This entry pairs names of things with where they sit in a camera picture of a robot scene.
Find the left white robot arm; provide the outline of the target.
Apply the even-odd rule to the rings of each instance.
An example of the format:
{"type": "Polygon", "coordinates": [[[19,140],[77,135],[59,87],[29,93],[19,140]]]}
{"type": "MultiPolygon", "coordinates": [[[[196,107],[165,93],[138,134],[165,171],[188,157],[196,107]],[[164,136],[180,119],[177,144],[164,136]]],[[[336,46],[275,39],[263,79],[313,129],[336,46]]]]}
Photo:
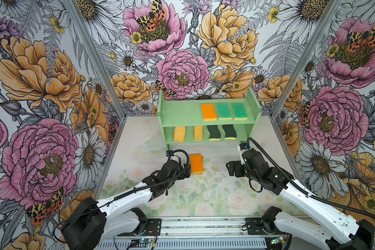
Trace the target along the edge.
{"type": "Polygon", "coordinates": [[[114,198],[83,200],[60,228],[65,243],[71,250],[93,250],[112,236],[141,234],[148,220],[140,205],[166,194],[176,180],[189,178],[190,174],[190,163],[182,164],[172,156],[161,170],[114,198]]]}

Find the light green scrub sponge top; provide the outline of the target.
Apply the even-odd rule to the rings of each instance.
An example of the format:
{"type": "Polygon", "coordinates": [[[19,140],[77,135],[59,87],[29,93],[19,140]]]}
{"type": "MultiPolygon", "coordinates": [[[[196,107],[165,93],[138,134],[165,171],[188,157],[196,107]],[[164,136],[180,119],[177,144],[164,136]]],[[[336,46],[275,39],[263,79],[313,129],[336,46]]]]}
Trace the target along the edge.
{"type": "Polygon", "coordinates": [[[248,115],[246,113],[243,103],[232,103],[231,104],[234,120],[247,120],[248,115]]]}

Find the yellow cellulose sponge front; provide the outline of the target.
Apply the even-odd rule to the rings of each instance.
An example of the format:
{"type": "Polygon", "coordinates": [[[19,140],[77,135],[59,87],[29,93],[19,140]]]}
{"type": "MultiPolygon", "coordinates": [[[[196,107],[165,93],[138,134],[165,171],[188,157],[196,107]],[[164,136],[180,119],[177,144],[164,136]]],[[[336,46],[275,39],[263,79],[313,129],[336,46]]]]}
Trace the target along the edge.
{"type": "Polygon", "coordinates": [[[202,141],[203,140],[203,126],[194,127],[194,140],[202,141]]]}

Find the dark green scrub sponge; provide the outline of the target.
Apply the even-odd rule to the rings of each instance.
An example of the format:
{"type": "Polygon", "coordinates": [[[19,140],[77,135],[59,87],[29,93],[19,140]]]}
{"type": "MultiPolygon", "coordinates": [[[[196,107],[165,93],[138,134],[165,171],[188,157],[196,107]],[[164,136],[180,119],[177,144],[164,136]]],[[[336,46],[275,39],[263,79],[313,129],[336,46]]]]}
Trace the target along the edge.
{"type": "Polygon", "coordinates": [[[225,133],[226,140],[235,140],[236,139],[236,131],[233,125],[223,125],[223,131],[225,133]]]}
{"type": "Polygon", "coordinates": [[[217,125],[207,126],[210,141],[219,141],[221,139],[221,133],[217,125]]]}

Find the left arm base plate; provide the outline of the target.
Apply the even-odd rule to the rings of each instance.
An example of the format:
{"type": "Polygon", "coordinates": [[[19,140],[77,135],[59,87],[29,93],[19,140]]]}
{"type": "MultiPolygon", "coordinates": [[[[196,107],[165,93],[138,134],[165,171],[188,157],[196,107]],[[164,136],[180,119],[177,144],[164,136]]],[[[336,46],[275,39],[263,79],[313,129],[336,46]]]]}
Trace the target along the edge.
{"type": "Polygon", "coordinates": [[[140,223],[138,227],[130,232],[125,233],[129,236],[160,236],[162,219],[149,218],[144,224],[140,223]]]}

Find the orange scrub sponge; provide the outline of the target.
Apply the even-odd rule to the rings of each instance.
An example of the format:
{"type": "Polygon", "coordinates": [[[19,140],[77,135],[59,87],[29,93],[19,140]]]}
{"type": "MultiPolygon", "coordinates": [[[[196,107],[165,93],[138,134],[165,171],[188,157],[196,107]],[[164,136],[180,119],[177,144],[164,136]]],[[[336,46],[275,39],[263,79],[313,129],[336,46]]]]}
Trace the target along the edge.
{"type": "Polygon", "coordinates": [[[191,174],[203,174],[203,156],[201,154],[190,155],[191,161],[191,174]]]}
{"type": "Polygon", "coordinates": [[[201,105],[202,115],[204,121],[217,120],[214,105],[212,103],[206,103],[201,105]]]}

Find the light green scrub sponge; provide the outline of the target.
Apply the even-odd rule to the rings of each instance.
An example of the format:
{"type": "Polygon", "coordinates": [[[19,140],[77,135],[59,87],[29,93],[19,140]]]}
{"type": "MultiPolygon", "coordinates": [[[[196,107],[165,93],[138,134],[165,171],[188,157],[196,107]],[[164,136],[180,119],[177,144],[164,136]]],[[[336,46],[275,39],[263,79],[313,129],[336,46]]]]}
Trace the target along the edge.
{"type": "Polygon", "coordinates": [[[232,113],[228,103],[217,103],[216,104],[218,119],[219,120],[231,120],[232,113]]]}
{"type": "Polygon", "coordinates": [[[247,120],[248,115],[246,113],[243,103],[232,103],[231,104],[234,120],[247,120]]]}

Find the orange scrub sponge bottom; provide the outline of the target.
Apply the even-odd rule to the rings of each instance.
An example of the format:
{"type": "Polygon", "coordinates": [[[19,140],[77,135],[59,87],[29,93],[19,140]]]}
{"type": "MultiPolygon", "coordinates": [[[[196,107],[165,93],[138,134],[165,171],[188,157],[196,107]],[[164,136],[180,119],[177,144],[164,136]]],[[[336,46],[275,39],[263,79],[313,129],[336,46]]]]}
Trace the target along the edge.
{"type": "Polygon", "coordinates": [[[203,174],[203,156],[201,154],[190,155],[191,161],[191,174],[203,174]]]}

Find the light green scrub sponge bottom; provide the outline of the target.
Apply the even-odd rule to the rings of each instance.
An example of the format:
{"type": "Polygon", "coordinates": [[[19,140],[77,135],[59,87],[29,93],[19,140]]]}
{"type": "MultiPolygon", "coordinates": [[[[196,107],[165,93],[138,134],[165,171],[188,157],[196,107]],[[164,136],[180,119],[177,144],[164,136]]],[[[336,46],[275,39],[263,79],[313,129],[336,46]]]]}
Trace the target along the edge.
{"type": "Polygon", "coordinates": [[[228,103],[217,103],[216,104],[218,119],[219,120],[231,120],[232,113],[228,103]]]}

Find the yellow cellulose sponge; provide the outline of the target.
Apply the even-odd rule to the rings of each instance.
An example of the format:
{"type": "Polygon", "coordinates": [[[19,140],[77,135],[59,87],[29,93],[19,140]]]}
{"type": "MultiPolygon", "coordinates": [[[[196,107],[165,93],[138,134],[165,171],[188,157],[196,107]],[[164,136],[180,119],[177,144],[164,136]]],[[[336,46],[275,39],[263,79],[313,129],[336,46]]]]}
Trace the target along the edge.
{"type": "Polygon", "coordinates": [[[174,141],[177,143],[183,143],[186,135],[186,127],[175,127],[174,128],[174,141]]]}
{"type": "Polygon", "coordinates": [[[203,140],[203,126],[194,127],[194,140],[202,141],[203,140]]]}

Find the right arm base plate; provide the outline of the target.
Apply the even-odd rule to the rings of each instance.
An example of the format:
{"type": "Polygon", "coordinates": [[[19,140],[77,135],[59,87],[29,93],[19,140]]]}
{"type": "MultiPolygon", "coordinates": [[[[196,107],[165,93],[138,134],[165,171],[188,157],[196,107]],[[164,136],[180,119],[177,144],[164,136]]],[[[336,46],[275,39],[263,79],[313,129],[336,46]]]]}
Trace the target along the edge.
{"type": "Polygon", "coordinates": [[[248,235],[286,235],[285,232],[277,229],[273,222],[263,220],[261,217],[245,218],[242,230],[247,231],[248,235]]]}

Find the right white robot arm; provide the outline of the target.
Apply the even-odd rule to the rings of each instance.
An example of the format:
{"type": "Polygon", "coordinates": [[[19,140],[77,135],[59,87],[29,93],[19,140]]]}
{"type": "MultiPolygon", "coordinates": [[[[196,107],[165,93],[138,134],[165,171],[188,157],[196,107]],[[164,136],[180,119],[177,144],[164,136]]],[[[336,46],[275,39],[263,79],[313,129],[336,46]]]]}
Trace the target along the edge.
{"type": "Polygon", "coordinates": [[[254,230],[267,234],[279,232],[297,236],[323,250],[370,250],[374,245],[375,227],[367,220],[356,220],[321,202],[293,175],[280,167],[271,167],[262,154],[245,143],[238,146],[240,159],[226,164],[230,176],[255,181],[261,190],[289,201],[314,220],[309,223],[271,206],[254,230]]]}

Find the yellow cellulose sponge back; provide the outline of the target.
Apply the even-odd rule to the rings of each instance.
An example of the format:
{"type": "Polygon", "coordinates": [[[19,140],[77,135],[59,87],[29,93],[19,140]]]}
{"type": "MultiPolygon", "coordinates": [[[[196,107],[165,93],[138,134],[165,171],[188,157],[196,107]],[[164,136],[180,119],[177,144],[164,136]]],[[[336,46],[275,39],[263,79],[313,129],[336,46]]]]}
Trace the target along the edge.
{"type": "Polygon", "coordinates": [[[174,141],[177,143],[183,143],[186,135],[186,127],[175,127],[174,128],[174,141]]]}

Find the orange scrub sponge top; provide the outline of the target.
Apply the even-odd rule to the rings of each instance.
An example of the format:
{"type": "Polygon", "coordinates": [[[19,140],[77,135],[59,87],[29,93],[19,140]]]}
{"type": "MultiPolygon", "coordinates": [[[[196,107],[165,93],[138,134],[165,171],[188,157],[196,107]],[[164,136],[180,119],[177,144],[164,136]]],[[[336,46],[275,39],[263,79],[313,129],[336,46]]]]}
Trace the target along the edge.
{"type": "Polygon", "coordinates": [[[201,105],[202,115],[204,121],[217,120],[214,105],[212,103],[206,103],[201,105]]]}

